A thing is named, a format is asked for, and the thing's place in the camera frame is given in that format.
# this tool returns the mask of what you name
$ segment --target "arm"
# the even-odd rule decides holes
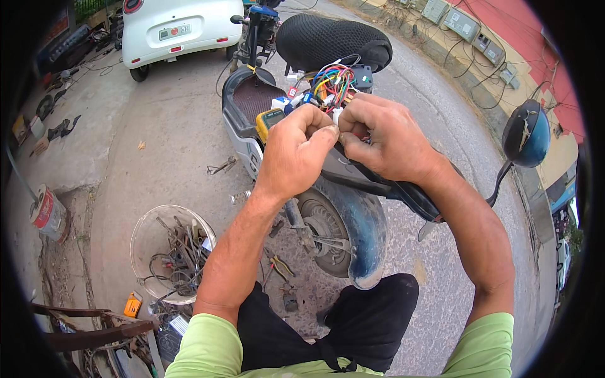
[[[456,239],[462,266],[475,285],[467,325],[491,313],[512,314],[515,270],[506,230],[481,195],[431,147],[410,111],[401,104],[357,93],[338,126],[348,158],[389,180],[416,183],[441,211]],[[368,129],[371,145],[353,134],[365,134]]]
[[[308,140],[305,133],[312,133]],[[194,314],[216,315],[237,327],[240,305],[254,288],[275,215],[289,198],[317,180],[337,136],[330,117],[313,105],[297,108],[269,130],[257,183],[204,266]]]

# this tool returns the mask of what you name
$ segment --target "tail light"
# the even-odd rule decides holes
[[[124,0],[124,13],[127,15],[136,12],[143,5],[144,0]]]

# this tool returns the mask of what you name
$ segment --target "green shirt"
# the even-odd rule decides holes
[[[508,313],[486,315],[465,328],[454,352],[439,376],[506,377],[511,376],[512,326]],[[210,314],[191,318],[181,348],[166,371],[166,378],[177,377],[241,377],[241,378],[334,378],[324,361],[311,361],[282,368],[267,368],[241,372],[244,350],[235,327],[228,321]],[[350,361],[339,358],[341,367]],[[358,365],[357,371],[338,374],[341,377],[382,375]]]

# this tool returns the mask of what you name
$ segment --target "fence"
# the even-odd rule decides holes
[[[80,24],[107,5],[111,5],[118,1],[121,0],[74,0],[76,24]]]

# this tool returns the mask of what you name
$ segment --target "concrete ground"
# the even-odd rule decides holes
[[[286,4],[304,8],[313,2],[290,0]],[[278,10],[282,19],[293,14],[288,12],[298,12],[286,5]],[[325,0],[320,0],[314,11],[361,21],[353,13]],[[374,93],[408,106],[432,144],[449,156],[482,195],[489,196],[503,160],[486,127],[431,64],[395,37],[389,37],[393,61],[375,75]],[[118,58],[119,53],[113,52],[95,64],[103,67],[117,62]],[[122,311],[133,290],[144,293],[145,303],[150,300],[135,282],[129,257],[132,230],[148,210],[168,203],[188,207],[199,213],[220,236],[240,208],[230,204],[229,195],[251,188],[252,180],[241,163],[227,173],[206,174],[207,165],[219,165],[235,155],[222,124],[220,98],[214,88],[225,65],[225,53],[220,50],[155,64],[142,83],[135,83],[122,64],[101,78],[96,71],[88,73],[85,80],[89,82],[79,81],[74,85],[74,91],[79,91],[77,95],[66,96],[66,104],[71,105],[59,108],[48,118],[51,125],[58,124],[64,116],[77,115],[65,115],[67,106],[75,106],[74,111],[83,114],[77,125],[79,129],[64,141],[51,142],[49,151],[44,152],[46,156],[29,158],[35,159],[33,163],[27,161],[33,144],[26,142],[31,145],[24,147],[25,153],[18,158],[18,163],[32,186],[46,182],[63,192],[98,186],[91,204],[94,207],[91,231],[87,235],[90,251],[88,255],[85,251],[86,258],[83,258],[87,262],[84,266],[89,268],[86,276],[97,308]],[[275,75],[278,86],[287,88],[282,77],[284,67],[279,56],[265,66]],[[221,78],[219,90],[225,78],[226,75]],[[144,149],[138,148],[141,142],[145,142]],[[63,151],[53,152],[51,148]],[[11,211],[22,214],[30,201],[14,177],[10,185],[11,198],[15,198]],[[418,243],[417,231],[423,225],[420,218],[400,202],[382,200],[382,204],[388,223],[385,275],[412,273],[420,284],[416,311],[388,373],[439,374],[468,317],[472,284],[463,271],[454,238],[446,225],[438,226]],[[540,274],[523,205],[510,177],[502,184],[494,210],[508,232],[517,269],[512,367],[519,373],[532,357],[529,351],[539,345],[536,340],[542,339],[544,326],[537,321],[538,309],[552,305],[544,300],[545,296],[540,297],[541,289],[549,292],[545,288],[548,279],[541,285],[538,277],[554,277],[554,273]],[[41,249],[35,234],[27,217],[22,215],[9,233],[15,236],[16,250],[22,252],[16,259],[18,267],[24,269],[26,293],[41,285],[32,278]],[[283,310],[277,275],[273,275],[267,285],[272,308],[303,336],[322,336],[327,330],[317,326],[314,314],[338,297],[347,280],[328,276],[312,263],[298,246],[292,230],[283,228],[275,239],[268,239],[266,245],[298,275],[292,281],[297,288],[299,312],[289,315]],[[263,258],[261,264],[267,273],[265,260]],[[80,302],[85,299],[81,291],[79,297]],[[139,317],[146,317],[144,310]]]

